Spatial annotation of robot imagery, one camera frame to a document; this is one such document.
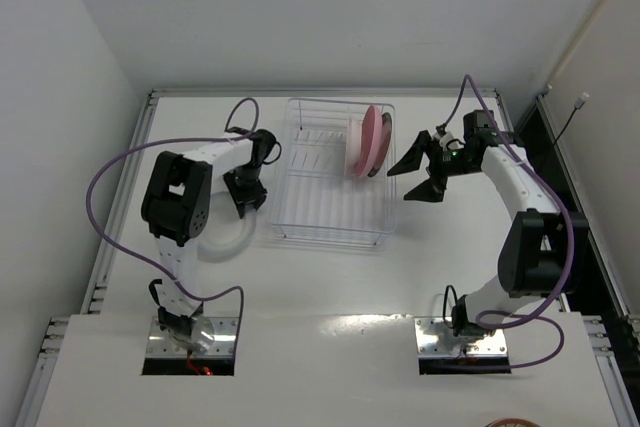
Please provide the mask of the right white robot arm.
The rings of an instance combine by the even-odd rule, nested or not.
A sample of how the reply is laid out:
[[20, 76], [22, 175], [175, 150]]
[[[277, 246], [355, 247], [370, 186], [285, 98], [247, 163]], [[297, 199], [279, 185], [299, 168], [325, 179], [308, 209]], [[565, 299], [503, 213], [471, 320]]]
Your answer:
[[419, 132], [388, 176], [406, 174], [428, 163], [425, 181], [405, 194], [407, 201], [439, 203], [455, 176], [483, 173], [495, 186], [511, 219], [498, 256], [497, 273], [480, 289], [456, 300], [450, 329], [456, 336], [479, 336], [503, 327], [503, 318], [534, 303], [536, 309], [515, 320], [522, 325], [576, 288], [589, 223], [571, 213], [539, 178], [519, 138], [500, 130], [493, 113], [475, 110], [463, 118], [464, 141], [439, 126], [434, 135]]

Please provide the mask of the white bowl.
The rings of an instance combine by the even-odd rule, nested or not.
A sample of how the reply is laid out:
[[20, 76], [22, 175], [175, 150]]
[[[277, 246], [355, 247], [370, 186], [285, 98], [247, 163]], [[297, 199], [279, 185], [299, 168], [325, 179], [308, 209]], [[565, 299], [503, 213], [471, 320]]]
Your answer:
[[239, 255], [249, 246], [255, 234], [256, 225], [257, 214], [255, 211], [250, 211], [241, 220], [241, 229], [233, 239], [217, 243], [207, 240], [205, 235], [202, 235], [197, 247], [198, 259], [206, 263], [221, 263]]
[[362, 121], [350, 118], [346, 131], [344, 174], [352, 175], [361, 155]]

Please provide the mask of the blue patterned rim plate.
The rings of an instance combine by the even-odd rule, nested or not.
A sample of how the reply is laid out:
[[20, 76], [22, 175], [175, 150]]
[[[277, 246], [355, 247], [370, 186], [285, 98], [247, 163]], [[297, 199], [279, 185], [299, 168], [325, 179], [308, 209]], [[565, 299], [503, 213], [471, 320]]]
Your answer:
[[382, 132], [380, 146], [374, 164], [368, 174], [369, 177], [375, 177], [383, 167], [392, 140], [392, 132], [392, 117], [388, 112], [385, 112], [382, 114]]

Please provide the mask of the pink plastic plate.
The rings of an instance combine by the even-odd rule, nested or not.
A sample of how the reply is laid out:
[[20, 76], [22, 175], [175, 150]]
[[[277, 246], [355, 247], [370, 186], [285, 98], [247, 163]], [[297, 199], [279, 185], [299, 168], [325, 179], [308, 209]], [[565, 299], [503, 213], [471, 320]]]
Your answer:
[[361, 155], [353, 173], [356, 178], [369, 177], [380, 146], [382, 112], [376, 105], [370, 105], [361, 121]]

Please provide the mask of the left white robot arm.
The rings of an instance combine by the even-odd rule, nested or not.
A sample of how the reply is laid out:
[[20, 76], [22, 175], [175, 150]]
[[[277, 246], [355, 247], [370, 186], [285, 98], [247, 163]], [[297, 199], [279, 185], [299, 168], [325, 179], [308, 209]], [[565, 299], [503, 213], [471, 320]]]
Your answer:
[[268, 130], [250, 132], [240, 127], [226, 130], [214, 142], [182, 154], [158, 155], [144, 194], [141, 216], [153, 236], [164, 277], [149, 285], [158, 306], [158, 324], [177, 343], [205, 351], [214, 340], [213, 325], [203, 314], [198, 290], [200, 259], [209, 262], [234, 256], [245, 248], [245, 239], [223, 247], [199, 242], [209, 219], [212, 186], [221, 180], [241, 220], [244, 235], [255, 231], [256, 213], [267, 199], [260, 180], [262, 167], [279, 145]]

